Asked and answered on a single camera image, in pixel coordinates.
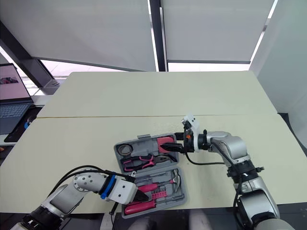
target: blue ring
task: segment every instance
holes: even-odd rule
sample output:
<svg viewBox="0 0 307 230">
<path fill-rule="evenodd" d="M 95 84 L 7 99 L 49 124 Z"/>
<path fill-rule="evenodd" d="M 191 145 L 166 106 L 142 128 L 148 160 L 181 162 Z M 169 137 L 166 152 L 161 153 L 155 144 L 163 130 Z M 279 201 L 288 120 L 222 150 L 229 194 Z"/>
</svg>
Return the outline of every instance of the blue ring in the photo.
<svg viewBox="0 0 307 230">
<path fill-rule="evenodd" d="M 112 187 L 113 183 L 115 181 L 115 175 L 112 175 L 111 180 L 109 182 L 109 184 L 107 185 L 106 189 L 104 190 L 104 192 L 101 194 L 101 199 L 105 199 L 107 196 L 107 193 L 109 192 L 110 188 Z"/>
</svg>

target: laptop keyboard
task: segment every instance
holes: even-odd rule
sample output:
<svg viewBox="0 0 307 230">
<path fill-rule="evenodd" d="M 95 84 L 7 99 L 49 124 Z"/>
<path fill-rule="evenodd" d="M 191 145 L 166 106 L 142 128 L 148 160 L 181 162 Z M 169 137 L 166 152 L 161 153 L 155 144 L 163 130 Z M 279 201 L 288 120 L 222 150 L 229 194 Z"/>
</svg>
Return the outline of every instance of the laptop keyboard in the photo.
<svg viewBox="0 0 307 230">
<path fill-rule="evenodd" d="M 0 118 L 19 117 L 27 106 L 28 104 L 0 106 Z"/>
</svg>

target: laptop screen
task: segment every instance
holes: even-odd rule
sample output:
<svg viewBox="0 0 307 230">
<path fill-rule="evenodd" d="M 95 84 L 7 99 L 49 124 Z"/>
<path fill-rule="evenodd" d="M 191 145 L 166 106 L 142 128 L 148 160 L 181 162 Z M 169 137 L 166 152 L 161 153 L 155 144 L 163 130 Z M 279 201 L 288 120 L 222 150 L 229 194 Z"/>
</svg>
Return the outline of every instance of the laptop screen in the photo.
<svg viewBox="0 0 307 230">
<path fill-rule="evenodd" d="M 32 100 L 13 64 L 0 65 L 0 102 Z"/>
</svg>

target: white tabletop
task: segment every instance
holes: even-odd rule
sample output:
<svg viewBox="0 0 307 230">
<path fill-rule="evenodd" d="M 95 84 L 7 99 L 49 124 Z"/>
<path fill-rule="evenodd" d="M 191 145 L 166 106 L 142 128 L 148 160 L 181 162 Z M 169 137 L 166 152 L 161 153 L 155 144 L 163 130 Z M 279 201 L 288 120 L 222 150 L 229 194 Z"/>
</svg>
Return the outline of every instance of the white tabletop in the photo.
<svg viewBox="0 0 307 230">
<path fill-rule="evenodd" d="M 75 72 L 38 117 L 275 114 L 251 71 Z"/>
<path fill-rule="evenodd" d="M 197 116 L 202 128 L 223 130 L 246 142 L 277 204 L 306 202 L 307 158 L 279 115 Z M 28 213 L 68 170 L 85 164 L 119 172 L 113 146 L 142 134 L 182 131 L 181 117 L 36 119 L 0 167 L 0 212 Z M 200 162 L 215 153 L 190 154 Z M 181 156 L 187 202 L 173 209 L 230 207 L 235 190 L 223 165 L 191 165 Z M 112 202 L 89 193 L 74 213 L 109 212 Z"/>
</svg>

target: laptop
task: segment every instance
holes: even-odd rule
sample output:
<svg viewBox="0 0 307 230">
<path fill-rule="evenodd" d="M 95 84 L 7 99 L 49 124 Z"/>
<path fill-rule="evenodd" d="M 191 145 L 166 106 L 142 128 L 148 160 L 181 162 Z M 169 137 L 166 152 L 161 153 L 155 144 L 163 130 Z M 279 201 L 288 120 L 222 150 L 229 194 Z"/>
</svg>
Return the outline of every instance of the laptop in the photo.
<svg viewBox="0 0 307 230">
<path fill-rule="evenodd" d="M 0 134 L 11 133 L 32 104 L 15 66 L 0 64 Z"/>
</svg>

